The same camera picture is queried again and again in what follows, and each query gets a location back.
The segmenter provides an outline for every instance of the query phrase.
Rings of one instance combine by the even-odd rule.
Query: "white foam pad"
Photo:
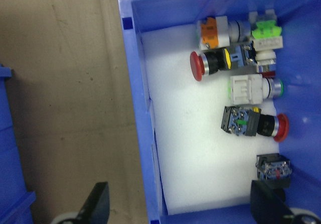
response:
[[[230,104],[232,71],[197,82],[190,68],[190,53],[197,51],[197,41],[194,25],[142,36],[169,214],[249,202],[256,155],[278,152],[271,137],[237,137],[221,129],[224,106]],[[275,115],[273,102],[265,101],[262,107],[262,113]]]

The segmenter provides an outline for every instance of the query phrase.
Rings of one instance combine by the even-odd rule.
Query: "blue plastic crate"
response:
[[[287,204],[321,216],[321,0],[118,0],[135,111],[148,219],[157,223],[254,223],[249,205],[168,216],[154,140],[153,108],[145,75],[141,33],[195,23],[207,16],[246,16],[275,9],[284,48],[277,52],[277,75],[284,96],[274,101],[289,117],[280,152],[293,164]]]
[[[0,67],[0,224],[32,224],[30,205],[34,192],[27,192],[16,147],[5,78],[9,68]]]

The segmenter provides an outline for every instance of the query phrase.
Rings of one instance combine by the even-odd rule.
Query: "gray floor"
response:
[[[35,223],[109,181],[110,224],[147,223],[117,0],[0,0],[0,62]]]

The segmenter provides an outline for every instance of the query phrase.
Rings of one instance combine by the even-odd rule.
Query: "white relay block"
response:
[[[253,47],[256,52],[283,48],[282,36],[253,39]]]
[[[261,104],[266,98],[283,94],[279,79],[263,78],[261,74],[231,76],[230,81],[233,105]]]

